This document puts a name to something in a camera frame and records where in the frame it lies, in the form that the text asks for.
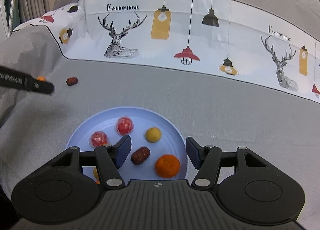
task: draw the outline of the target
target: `deer illustration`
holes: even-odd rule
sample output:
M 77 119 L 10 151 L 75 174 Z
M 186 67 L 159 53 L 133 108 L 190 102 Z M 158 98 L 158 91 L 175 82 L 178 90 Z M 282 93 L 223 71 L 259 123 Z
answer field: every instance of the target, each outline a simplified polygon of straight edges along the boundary
M 294 52 L 294 54 L 292 54 L 292 49 L 291 49 L 291 46 L 290 46 L 290 43 L 289 43 L 290 54 L 288 55 L 287 54 L 287 50 L 285 50 L 285 56 L 282 57 L 281 61 L 279 61 L 278 58 L 277 58 L 277 55 L 273 51 L 273 45 L 271 46 L 271 49 L 270 49 L 270 46 L 268 45 L 268 39 L 270 37 L 271 37 L 271 35 L 268 38 L 266 38 L 265 41 L 263 41 L 262 36 L 261 36 L 261 41 L 262 41 L 263 46 L 265 47 L 265 49 L 272 55 L 272 60 L 277 66 L 277 78 L 278 78 L 278 81 L 279 81 L 279 85 L 281 87 L 283 87 L 283 88 L 286 88 L 286 89 L 289 89 L 289 90 L 297 92 L 298 89 L 299 89 L 297 83 L 294 80 L 288 78 L 283 72 L 283 67 L 285 67 L 287 65 L 287 61 L 288 60 L 292 60 L 293 59 L 293 57 L 296 54 L 296 51 Z
M 109 31 L 109 35 L 112 38 L 111 43 L 109 44 L 104 56 L 106 58 L 125 58 L 125 59 L 132 59 L 134 57 L 137 57 L 140 53 L 137 49 L 128 49 L 126 47 L 123 47 L 120 45 L 120 40 L 124 36 L 126 36 L 129 32 L 129 30 L 132 30 L 133 28 L 136 28 L 140 26 L 147 16 L 140 21 L 140 16 L 136 12 L 134 12 L 137 16 L 137 21 L 131 25 L 131 21 L 129 20 L 129 25 L 125 27 L 122 32 L 116 33 L 115 28 L 113 28 L 113 21 L 111 22 L 110 26 L 108 23 L 106 24 L 106 19 L 110 13 L 106 15 L 105 18 L 103 18 L 102 22 L 100 18 L 98 17 L 99 23 L 102 25 L 103 28 Z

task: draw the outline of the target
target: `black lamp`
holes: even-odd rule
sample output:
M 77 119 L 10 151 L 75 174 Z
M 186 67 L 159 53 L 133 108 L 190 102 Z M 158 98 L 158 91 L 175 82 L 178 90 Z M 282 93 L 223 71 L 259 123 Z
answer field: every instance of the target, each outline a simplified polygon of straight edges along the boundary
M 214 10 L 212 9 L 212 0 L 211 9 L 209 9 L 209 13 L 203 17 L 202 24 L 219 27 L 218 18 L 214 15 Z

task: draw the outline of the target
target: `red candy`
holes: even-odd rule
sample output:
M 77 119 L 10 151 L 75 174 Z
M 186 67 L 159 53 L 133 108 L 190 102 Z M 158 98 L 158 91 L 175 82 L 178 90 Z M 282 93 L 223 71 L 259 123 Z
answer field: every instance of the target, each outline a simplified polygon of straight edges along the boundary
M 121 117 L 116 125 L 118 134 L 125 135 L 133 131 L 133 122 L 129 117 Z
M 108 143 L 108 137 L 104 132 L 98 131 L 91 135 L 89 140 L 89 145 L 92 148 L 97 148 L 98 146 L 105 145 Z

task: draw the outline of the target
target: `yellow ball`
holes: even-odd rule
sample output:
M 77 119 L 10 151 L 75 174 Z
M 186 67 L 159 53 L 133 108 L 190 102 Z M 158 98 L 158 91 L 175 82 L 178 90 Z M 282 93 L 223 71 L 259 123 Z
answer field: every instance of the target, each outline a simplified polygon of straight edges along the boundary
M 160 140 L 162 133 L 159 128 L 151 127 L 146 131 L 146 140 L 155 143 Z
M 93 169 L 93 175 L 94 175 L 94 177 L 95 177 L 96 180 L 99 180 L 97 167 L 94 167 L 94 169 Z

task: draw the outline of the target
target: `orange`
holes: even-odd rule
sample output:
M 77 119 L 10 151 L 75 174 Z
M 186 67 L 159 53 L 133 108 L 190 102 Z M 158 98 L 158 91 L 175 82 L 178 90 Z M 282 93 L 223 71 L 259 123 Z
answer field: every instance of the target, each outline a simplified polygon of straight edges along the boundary
M 47 81 L 47 80 L 45 79 L 45 77 L 37 77 L 37 80 L 39 80 L 39 81 Z
M 162 178 L 172 178 L 180 170 L 178 158 L 171 154 L 161 156 L 155 164 L 156 173 Z

